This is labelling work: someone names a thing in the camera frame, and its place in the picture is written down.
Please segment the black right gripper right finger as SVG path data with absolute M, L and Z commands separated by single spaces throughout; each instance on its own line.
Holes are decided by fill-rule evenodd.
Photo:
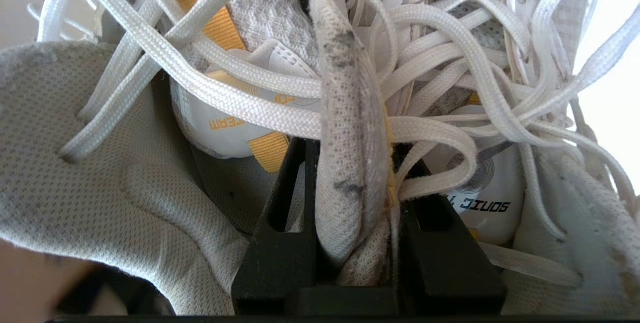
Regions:
M 507 288 L 440 194 L 401 204 L 399 287 L 410 314 L 500 314 Z

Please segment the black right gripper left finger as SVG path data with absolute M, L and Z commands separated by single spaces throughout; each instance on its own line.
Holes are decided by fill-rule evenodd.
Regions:
M 235 276 L 231 297 L 238 316 L 279 316 L 290 296 L 317 282 L 315 224 L 317 163 L 320 143 L 295 138 L 258 227 Z M 298 173 L 302 184 L 302 229 L 286 232 Z

